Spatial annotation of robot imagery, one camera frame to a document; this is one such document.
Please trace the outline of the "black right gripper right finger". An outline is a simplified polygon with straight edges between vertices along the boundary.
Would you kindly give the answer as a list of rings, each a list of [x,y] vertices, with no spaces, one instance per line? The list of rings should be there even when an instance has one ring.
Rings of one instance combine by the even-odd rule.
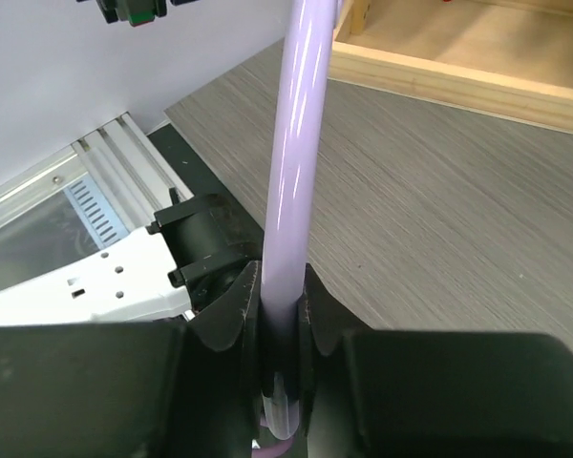
[[[573,352],[535,332],[374,329],[312,268],[299,303],[311,457],[573,457]]]

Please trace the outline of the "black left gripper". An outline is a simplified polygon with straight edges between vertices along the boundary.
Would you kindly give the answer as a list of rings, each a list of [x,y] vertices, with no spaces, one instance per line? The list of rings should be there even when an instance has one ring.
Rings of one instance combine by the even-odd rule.
[[[132,27],[152,23],[164,17],[168,6],[194,3],[196,0],[95,0],[107,24],[127,22]]]

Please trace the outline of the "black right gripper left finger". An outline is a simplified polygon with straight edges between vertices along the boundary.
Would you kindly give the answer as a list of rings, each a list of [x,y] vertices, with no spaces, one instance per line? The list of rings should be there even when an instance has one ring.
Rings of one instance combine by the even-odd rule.
[[[260,279],[189,322],[0,327],[0,457],[250,456]]]

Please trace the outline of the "lilac plastic hanger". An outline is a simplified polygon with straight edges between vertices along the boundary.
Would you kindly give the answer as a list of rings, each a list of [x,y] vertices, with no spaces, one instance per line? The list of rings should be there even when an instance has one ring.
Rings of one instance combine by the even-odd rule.
[[[279,440],[299,420],[297,302],[308,238],[333,31],[340,1],[295,1],[283,46],[262,255],[262,399]]]

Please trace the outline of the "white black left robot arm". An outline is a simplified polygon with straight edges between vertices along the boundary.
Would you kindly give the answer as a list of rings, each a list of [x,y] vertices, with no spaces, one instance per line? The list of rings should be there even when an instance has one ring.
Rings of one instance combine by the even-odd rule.
[[[0,188],[0,327],[190,320],[262,240],[174,128],[121,114]]]

